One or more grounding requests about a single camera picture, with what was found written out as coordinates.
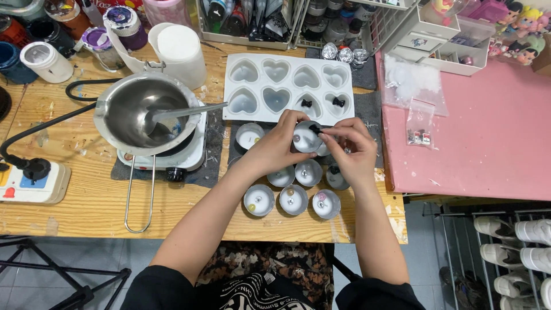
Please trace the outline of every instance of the power strip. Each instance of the power strip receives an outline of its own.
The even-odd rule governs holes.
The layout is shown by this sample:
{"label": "power strip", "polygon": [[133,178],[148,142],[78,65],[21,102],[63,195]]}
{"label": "power strip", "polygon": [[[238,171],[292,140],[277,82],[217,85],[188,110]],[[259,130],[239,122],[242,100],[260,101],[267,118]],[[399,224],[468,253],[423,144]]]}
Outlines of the power strip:
{"label": "power strip", "polygon": [[60,202],[65,197],[71,169],[54,162],[50,164],[48,176],[34,182],[23,176],[22,170],[8,164],[9,169],[0,172],[0,201],[42,204]]}

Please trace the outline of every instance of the power cord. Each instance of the power cord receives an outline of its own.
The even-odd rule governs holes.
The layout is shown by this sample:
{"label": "power cord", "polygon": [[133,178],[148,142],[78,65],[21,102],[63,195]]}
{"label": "power cord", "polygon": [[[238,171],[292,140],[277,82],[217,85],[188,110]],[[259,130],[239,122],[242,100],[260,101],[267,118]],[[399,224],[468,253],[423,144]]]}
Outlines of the power cord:
{"label": "power cord", "polygon": [[[71,91],[79,86],[79,85],[86,85],[86,84],[106,84],[106,83],[115,83],[119,81],[120,78],[110,78],[110,79],[98,79],[98,80],[92,80],[92,81],[76,81],[73,82],[65,88],[65,94],[74,100],[78,101],[96,101],[98,98],[82,98],[77,97],[71,93]],[[89,104],[83,108],[80,108],[78,110],[69,112],[65,115],[56,117],[55,119],[51,121],[47,121],[43,124],[40,124],[38,126],[35,126],[33,128],[27,129],[21,133],[18,133],[17,135],[7,139],[2,143],[0,146],[0,155],[4,157],[5,162],[14,165],[17,169],[20,169],[23,171],[23,175],[30,179],[31,181],[37,181],[40,179],[45,178],[51,169],[51,164],[49,161],[43,158],[33,158],[33,159],[24,159],[17,157],[12,154],[8,154],[8,147],[12,145],[15,141],[20,140],[26,136],[32,135],[33,133],[39,132],[45,128],[48,128],[50,126],[53,126],[59,122],[68,120],[74,116],[77,116],[79,114],[82,114],[86,111],[89,111],[96,107],[96,102]]]}

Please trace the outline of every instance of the hand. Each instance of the hand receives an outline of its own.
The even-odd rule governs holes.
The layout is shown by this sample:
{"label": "hand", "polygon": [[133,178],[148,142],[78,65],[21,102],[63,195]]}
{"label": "hand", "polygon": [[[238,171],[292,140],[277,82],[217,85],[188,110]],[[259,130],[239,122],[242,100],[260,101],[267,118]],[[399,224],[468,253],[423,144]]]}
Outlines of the hand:
{"label": "hand", "polygon": [[254,171],[258,179],[279,171],[287,166],[314,158],[314,153],[291,153],[291,142],[297,122],[309,121],[306,114],[295,110],[285,110],[274,129],[263,136],[238,161]]}
{"label": "hand", "polygon": [[[375,183],[373,171],[377,158],[377,142],[369,135],[364,122],[354,117],[339,121],[332,128],[322,129],[321,140],[337,161],[345,180],[352,186]],[[332,136],[338,136],[338,142]],[[346,154],[348,147],[352,153]]]}

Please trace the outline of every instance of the gray felt mat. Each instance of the gray felt mat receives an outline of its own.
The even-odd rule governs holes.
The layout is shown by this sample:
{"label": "gray felt mat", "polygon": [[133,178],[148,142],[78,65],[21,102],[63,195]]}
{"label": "gray felt mat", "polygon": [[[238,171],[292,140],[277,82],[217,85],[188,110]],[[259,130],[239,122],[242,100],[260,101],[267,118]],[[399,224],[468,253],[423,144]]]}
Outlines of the gray felt mat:
{"label": "gray felt mat", "polygon": [[[320,58],[320,50],[308,47],[306,49],[306,58]],[[352,69],[352,86],[363,87],[365,89],[377,89],[377,70],[375,68],[375,58],[369,57],[363,68]]]}
{"label": "gray felt mat", "polygon": [[[381,92],[372,92],[369,94],[354,94],[354,112],[355,116],[364,121],[364,124],[368,127],[369,134],[377,141],[377,160],[375,162],[376,168],[383,168],[382,161],[382,140],[381,140]],[[247,150],[242,148],[235,141],[235,134],[239,127],[248,121],[233,121],[231,123],[230,133],[230,154],[228,158],[228,164],[231,164],[234,159],[241,157]],[[255,122],[264,129],[265,133],[268,133],[272,128],[276,126],[273,122]],[[320,164],[332,164],[335,162],[333,156],[328,155],[324,157],[317,157],[316,160]]]}
{"label": "gray felt mat", "polygon": [[[222,120],[222,109],[209,111],[207,113],[208,128],[205,161],[198,169],[186,173],[184,183],[212,188],[218,182],[220,155],[222,153],[222,140],[224,138],[226,121]],[[139,170],[134,168],[133,179],[150,180],[151,173],[151,170]],[[130,166],[123,164],[122,161],[117,158],[111,170],[111,179],[128,180],[129,178]],[[155,179],[166,180],[166,172],[157,170],[155,172]]]}

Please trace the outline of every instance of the camouflage fabric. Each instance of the camouflage fabric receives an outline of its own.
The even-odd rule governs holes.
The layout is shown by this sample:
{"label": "camouflage fabric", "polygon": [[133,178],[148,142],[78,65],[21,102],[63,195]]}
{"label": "camouflage fabric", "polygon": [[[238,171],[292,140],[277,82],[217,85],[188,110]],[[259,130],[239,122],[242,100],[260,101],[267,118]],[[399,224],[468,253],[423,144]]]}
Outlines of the camouflage fabric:
{"label": "camouflage fabric", "polygon": [[222,241],[199,274],[197,285],[269,271],[291,279],[317,310],[333,303],[333,269],[323,243]]}

